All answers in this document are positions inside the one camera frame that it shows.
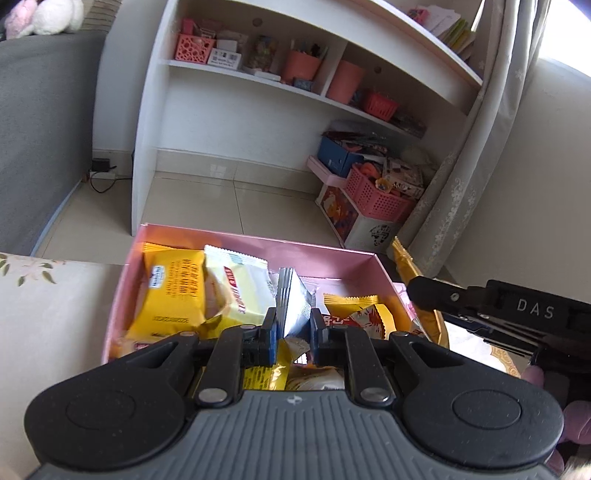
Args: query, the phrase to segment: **shelf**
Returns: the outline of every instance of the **shelf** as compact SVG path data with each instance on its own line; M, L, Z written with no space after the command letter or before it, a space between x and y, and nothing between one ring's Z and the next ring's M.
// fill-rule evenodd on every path
M233 0L294 18L355 44L468 114L482 79L435 36L385 0Z
M180 68L184 68L184 69L201 70L203 72L217 73L219 75L228 75L230 77L236 77L236 78L240 78L243 80L248 80L250 82L263 83L263 84L271 86L271 87L275 87L275 88L279 88L281 90L286 90L288 92L295 93L296 95L303 95L305 97L312 98L312 99L317 100L319 102L326 103L328 105L332 105L334 107L340 108L341 110L344 110L345 112L353 113L353 114L360 116L362 118L365 118L366 120L369 120L373 123L376 123L378 125L382 125L383 127L387 128L391 131L394 131L394 132L397 132L401 135L404 135L405 137L418 139L418 137L415 137L414 135L411 135L408 132L405 132L401 128L398 128L395 125L389 124L388 122L384 122L383 120L380 120L379 118L375 118L373 115L365 113L364 111L359 110L358 108L352 107L350 105L345 105L344 103L336 102L334 100L331 100L330 98L320 96L320 95L317 95L312 92L307 92L306 90L295 88L291 85L285 85L280 82L274 82L273 80L268 80L268 79L264 79L261 77L255 77L254 75L250 75L249 73L245 73L245 72L238 72L236 70L221 69L218 67L212 67L210 65L204 65L204 64L200 64L200 63L189 63L186 61L179 61L179 60L169 60L166 63L168 65L170 65L171 67L180 67Z
M350 1L405 32L406 35L442 60L443 63L456 72L473 89L478 91L482 87L482 79L452 49L395 6L387 3L385 0Z

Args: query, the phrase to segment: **electrical cable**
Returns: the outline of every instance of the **electrical cable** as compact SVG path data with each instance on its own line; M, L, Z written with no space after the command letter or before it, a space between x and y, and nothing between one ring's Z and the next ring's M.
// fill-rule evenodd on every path
M117 183L118 181L120 181L120 180L131 180L131 178L132 178L132 177L123 177L123 178L120 178L120 179L113 179L113 182L111 182L111 185L109 185L109 186L108 186L107 188L105 188L104 190L99 190L99 189L97 189L97 188L96 188L96 187L93 185L93 183L92 183L92 179L94 178L94 176L95 176L95 174L96 174L96 173L99 173L99 172L94 172L94 173L92 173L92 174L90 175L90 178L88 179L88 183L90 184L91 188L92 188L92 189L93 189L95 192L97 192L97 193L105 193L105 192L108 192L108 191L109 191L111 188L113 188L113 186L115 185L115 183Z

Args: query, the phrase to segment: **white lace curtain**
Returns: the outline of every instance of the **white lace curtain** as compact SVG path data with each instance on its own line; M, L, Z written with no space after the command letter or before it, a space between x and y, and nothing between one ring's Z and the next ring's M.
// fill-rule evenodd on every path
M424 275L439 273L464 231L503 148L517 113L527 73L537 58L550 0L487 0L490 31L483 86L456 148L398 237Z

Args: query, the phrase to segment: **pink storage box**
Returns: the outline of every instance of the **pink storage box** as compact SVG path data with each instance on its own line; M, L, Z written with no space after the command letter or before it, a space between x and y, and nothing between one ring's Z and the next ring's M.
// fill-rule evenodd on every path
M316 175L325 185L328 185L329 187L338 187L340 189L345 188L347 179L331 173L330 170L318 160L318 158L313 157L312 155L309 156L307 165L312 173L314 173L314 175Z
M388 274L375 254L235 233L147 224L140 226L119 278L103 346L103 363L109 361L113 342L121 337L134 319L139 288L145 278L144 242L198 250L208 244L215 245L264 258L269 263L269 269L274 271L279 271L281 267L294 267L301 277L341 279L353 285L357 296L377 294L394 314L397 328L413 329Z

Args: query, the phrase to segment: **white plush toy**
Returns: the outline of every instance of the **white plush toy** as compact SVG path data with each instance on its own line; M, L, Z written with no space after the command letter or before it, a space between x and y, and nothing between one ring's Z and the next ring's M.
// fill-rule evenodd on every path
M61 32L73 33L79 30L84 21L82 0L44 0L39 4L33 20L20 34L21 37L35 35L55 35Z

